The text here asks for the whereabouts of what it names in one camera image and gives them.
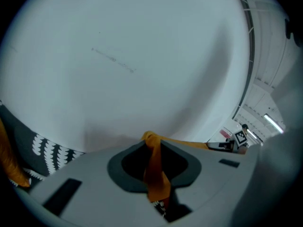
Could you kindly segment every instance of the black and white patterned fabric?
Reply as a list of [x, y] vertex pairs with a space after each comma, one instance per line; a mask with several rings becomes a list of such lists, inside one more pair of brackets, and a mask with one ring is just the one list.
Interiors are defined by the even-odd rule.
[[0, 118], [18, 160], [32, 181], [31, 186], [84, 154], [60, 146], [31, 131], [1, 101]]
[[162, 217], [165, 218], [165, 216], [166, 216], [166, 209], [164, 207], [164, 202], [163, 201], [155, 201], [155, 202], [151, 202], [151, 204], [162, 215]]

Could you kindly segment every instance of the gray surface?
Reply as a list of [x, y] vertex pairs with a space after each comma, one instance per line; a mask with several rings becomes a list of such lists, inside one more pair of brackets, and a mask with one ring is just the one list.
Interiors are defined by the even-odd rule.
[[85, 154], [41, 182], [30, 195], [43, 204], [67, 178], [82, 185], [62, 212], [61, 218], [80, 226], [161, 226], [166, 221], [144, 193], [129, 193], [107, 173], [109, 159], [123, 148]]
[[301, 128], [264, 142], [250, 184], [235, 209], [232, 226], [258, 221], [293, 184], [303, 161], [302, 132]]
[[[204, 209], [205, 217], [209, 213], [209, 204], [214, 213], [220, 214], [222, 224], [231, 216], [232, 209], [242, 196], [258, 156], [259, 146], [249, 148], [246, 155], [216, 152], [192, 148], [169, 141], [170, 144], [194, 155], [202, 164], [202, 171], [196, 181], [189, 187], [176, 189], [179, 202], [186, 204], [194, 213]], [[40, 183], [31, 196], [43, 204], [49, 196], [68, 177], [83, 181], [62, 213], [62, 218], [81, 226], [162, 226], [167, 224], [148, 202], [146, 194], [123, 191], [107, 174], [109, 159], [125, 148], [111, 148], [93, 154], [86, 154]], [[219, 163], [221, 159], [240, 162], [238, 168]]]

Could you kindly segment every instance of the white curved wall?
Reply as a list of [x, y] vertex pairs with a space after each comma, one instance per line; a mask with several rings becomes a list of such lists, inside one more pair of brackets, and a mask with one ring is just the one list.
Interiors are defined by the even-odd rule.
[[65, 147], [131, 144], [152, 130], [207, 141], [244, 89], [239, 0], [29, 0], [0, 56], [0, 99]]

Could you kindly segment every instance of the ceiling light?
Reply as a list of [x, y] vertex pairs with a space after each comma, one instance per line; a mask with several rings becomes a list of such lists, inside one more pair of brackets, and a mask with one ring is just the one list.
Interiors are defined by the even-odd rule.
[[251, 134], [252, 137], [254, 137], [255, 139], [257, 139], [257, 137], [255, 136], [255, 134], [254, 134], [253, 132], [251, 132], [250, 130], [247, 130], [247, 132], [248, 132], [249, 134]]
[[284, 132], [283, 129], [268, 115], [265, 114], [264, 118], [268, 120], [281, 134]]

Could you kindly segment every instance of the red object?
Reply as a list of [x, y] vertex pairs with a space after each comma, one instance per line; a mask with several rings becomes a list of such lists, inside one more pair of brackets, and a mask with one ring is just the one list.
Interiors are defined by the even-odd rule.
[[225, 132], [224, 130], [220, 130], [220, 134], [222, 134], [225, 138], [229, 139], [231, 136]]

